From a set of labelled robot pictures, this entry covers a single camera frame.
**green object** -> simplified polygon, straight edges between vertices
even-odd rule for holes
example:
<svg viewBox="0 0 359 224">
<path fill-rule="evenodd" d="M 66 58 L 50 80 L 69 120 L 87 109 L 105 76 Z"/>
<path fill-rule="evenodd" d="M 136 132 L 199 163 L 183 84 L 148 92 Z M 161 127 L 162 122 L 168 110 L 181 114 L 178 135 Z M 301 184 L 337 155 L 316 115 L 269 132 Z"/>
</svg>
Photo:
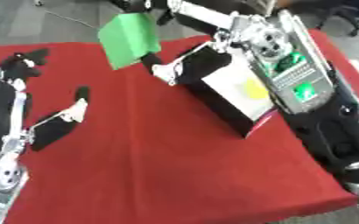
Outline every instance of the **green object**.
<svg viewBox="0 0 359 224">
<path fill-rule="evenodd" d="M 275 72 L 277 73 L 283 73 L 285 70 L 289 69 L 290 67 L 293 67 L 294 65 L 297 65 L 302 60 L 306 60 L 306 57 L 301 54 L 300 52 L 292 52 L 287 57 L 283 58 L 282 60 L 277 63 L 275 66 Z"/>
<path fill-rule="evenodd" d="M 304 82 L 294 88 L 295 96 L 301 102 L 306 102 L 316 96 L 314 87 L 310 82 Z"/>
<path fill-rule="evenodd" d="M 98 33 L 114 69 L 131 65 L 147 53 L 160 51 L 155 23 L 146 13 L 121 14 Z"/>
</svg>

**chair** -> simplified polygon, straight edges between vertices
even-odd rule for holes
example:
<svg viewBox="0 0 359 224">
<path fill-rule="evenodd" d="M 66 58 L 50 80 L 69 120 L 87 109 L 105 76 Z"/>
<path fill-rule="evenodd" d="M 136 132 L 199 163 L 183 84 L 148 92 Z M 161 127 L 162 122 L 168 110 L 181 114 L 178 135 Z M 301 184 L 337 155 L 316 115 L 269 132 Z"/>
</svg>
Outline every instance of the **chair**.
<svg viewBox="0 0 359 224">
<path fill-rule="evenodd" d="M 355 37 L 359 33 L 359 1 L 358 0 L 320 0 L 318 2 L 296 3 L 288 7 L 296 12 L 303 11 L 322 11 L 319 14 L 320 23 L 316 26 L 321 30 L 322 27 L 332 16 L 344 18 L 354 26 L 354 30 L 348 35 Z"/>
</svg>

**green led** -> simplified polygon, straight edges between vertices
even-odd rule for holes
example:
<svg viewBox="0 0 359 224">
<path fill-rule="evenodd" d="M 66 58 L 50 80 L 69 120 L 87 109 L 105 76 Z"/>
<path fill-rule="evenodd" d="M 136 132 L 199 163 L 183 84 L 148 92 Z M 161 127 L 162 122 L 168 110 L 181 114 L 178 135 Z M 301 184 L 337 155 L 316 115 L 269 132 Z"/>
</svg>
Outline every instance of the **green led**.
<svg viewBox="0 0 359 224">
<path fill-rule="evenodd" d="M 316 96 L 316 91 L 310 82 L 304 82 L 295 87 L 294 93 L 301 102 L 307 102 Z"/>
</svg>

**table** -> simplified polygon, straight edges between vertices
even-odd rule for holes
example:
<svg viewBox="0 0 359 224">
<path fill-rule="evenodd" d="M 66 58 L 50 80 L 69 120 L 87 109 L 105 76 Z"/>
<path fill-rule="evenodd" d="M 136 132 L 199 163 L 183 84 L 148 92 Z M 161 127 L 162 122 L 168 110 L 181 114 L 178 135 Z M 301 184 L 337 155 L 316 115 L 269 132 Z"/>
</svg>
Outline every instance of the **table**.
<svg viewBox="0 0 359 224">
<path fill-rule="evenodd" d="M 359 94 L 359 73 L 326 35 L 313 36 Z M 164 43 L 161 56 L 204 39 Z M 280 115 L 242 140 L 183 87 L 139 64 L 111 71 L 97 44 L 0 46 L 0 60 L 42 46 L 52 55 L 29 83 L 29 122 L 66 107 L 79 85 L 92 88 L 91 105 L 71 135 L 24 155 L 31 180 L 9 223 L 260 224 L 355 204 Z"/>
</svg>

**green foam piece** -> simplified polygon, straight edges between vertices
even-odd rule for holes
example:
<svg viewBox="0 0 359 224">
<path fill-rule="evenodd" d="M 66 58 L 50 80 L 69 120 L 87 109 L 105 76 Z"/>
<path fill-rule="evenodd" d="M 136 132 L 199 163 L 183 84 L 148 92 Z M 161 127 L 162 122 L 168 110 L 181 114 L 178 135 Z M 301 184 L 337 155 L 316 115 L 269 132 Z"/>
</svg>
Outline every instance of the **green foam piece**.
<svg viewBox="0 0 359 224">
<path fill-rule="evenodd" d="M 121 14 L 104 25 L 98 38 L 114 69 L 160 51 L 156 26 L 147 13 Z"/>
</svg>

